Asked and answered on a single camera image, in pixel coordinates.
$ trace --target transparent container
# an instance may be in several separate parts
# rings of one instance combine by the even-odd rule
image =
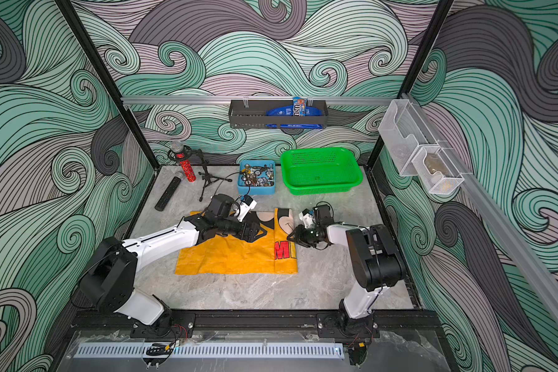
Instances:
[[[439,145],[420,146],[411,163],[428,193],[450,195],[463,179],[455,177],[442,160]]]
[[[421,146],[429,144],[414,113],[409,100],[392,100],[379,125],[380,136],[401,176],[418,175],[411,159]]]

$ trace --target marble floor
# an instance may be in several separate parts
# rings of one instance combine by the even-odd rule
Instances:
[[[182,182],[163,212],[154,209],[173,178],[176,166],[163,167],[146,204],[136,222],[132,237],[156,232],[178,223],[190,211],[202,210],[208,205],[218,182],[205,190],[202,202],[203,181]],[[194,167],[194,172],[201,171]],[[237,172],[238,166],[209,167],[212,175],[226,176]],[[236,180],[224,182],[219,193],[237,197]],[[301,224],[298,213],[305,208],[327,201],[334,208],[336,221],[369,226],[381,222],[380,214],[368,180],[346,193],[304,195],[290,194],[283,185],[280,168],[277,168],[275,194],[255,196],[256,211],[272,211],[275,207],[291,208],[295,223]],[[349,251],[342,245],[332,245],[325,250],[296,247],[298,273],[280,274],[198,274],[175,275],[178,253],[163,257],[142,269],[135,279],[135,286],[161,298],[171,308],[183,309],[331,309],[339,306],[355,282]],[[413,308],[403,281],[382,294],[374,304],[377,309]]]

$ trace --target wavy pattern wallpaper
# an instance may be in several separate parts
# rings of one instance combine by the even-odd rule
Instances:
[[[558,280],[558,0],[474,3],[455,3],[412,96]],[[380,160],[421,301],[460,368],[558,371],[557,324],[463,191],[427,195]]]
[[[74,0],[123,95],[396,96],[437,0]],[[232,129],[228,107],[136,106],[161,163],[173,139],[213,163],[288,149],[370,155],[386,107],[332,107],[324,130]]]
[[[91,70],[52,0],[0,0],[0,371],[47,371],[75,278],[152,178]]]

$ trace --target red sparkly microphone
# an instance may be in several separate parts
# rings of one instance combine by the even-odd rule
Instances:
[[[196,181],[196,176],[194,175],[194,170],[190,165],[190,160],[188,160],[191,155],[192,149],[189,146],[185,146],[180,140],[172,141],[170,152],[168,152],[168,158],[181,165],[182,170],[184,170],[184,174],[186,175],[186,179],[189,182],[194,182]]]

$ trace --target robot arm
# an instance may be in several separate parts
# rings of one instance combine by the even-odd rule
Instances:
[[[393,237],[382,224],[360,227],[335,223],[327,204],[304,210],[299,217],[304,225],[297,226],[288,240],[305,247],[326,242],[349,249],[357,283],[343,299],[340,310],[344,328],[350,328],[350,324],[355,328],[355,320],[369,316],[377,297],[405,275],[405,265]]]
[[[256,203],[252,198],[244,200],[239,216],[229,217],[234,204],[232,197],[218,194],[204,212],[183,218],[178,225],[136,239],[104,239],[89,259],[79,288],[100,312],[119,312],[148,326],[161,321],[169,309],[156,297],[134,288],[136,273],[159,258],[198,245],[216,234],[254,241],[260,225],[243,218]]]

